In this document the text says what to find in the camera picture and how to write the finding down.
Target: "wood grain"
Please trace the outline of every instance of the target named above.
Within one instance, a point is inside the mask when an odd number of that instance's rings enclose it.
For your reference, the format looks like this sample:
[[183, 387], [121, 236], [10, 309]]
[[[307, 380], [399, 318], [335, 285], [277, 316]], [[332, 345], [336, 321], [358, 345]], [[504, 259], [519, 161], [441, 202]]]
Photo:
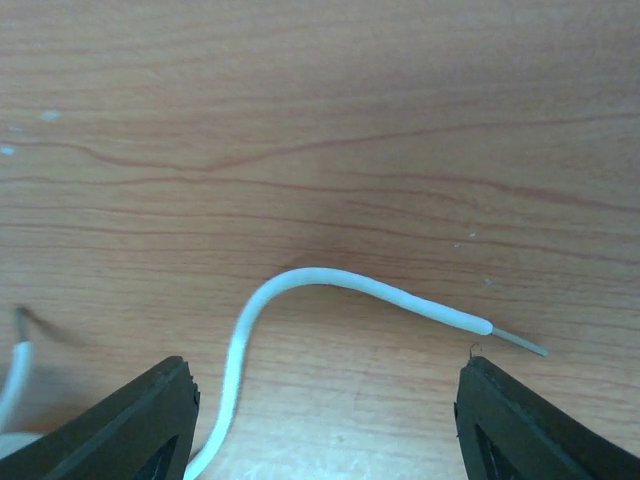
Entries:
[[[305, 288], [205, 478], [462, 479], [474, 348], [640, 454], [640, 4], [0, 1], [0, 322], [48, 322], [16, 426], [170, 354], [213, 424], [251, 292], [326, 265], [548, 347]], [[4, 355], [3, 368], [9, 361]]]

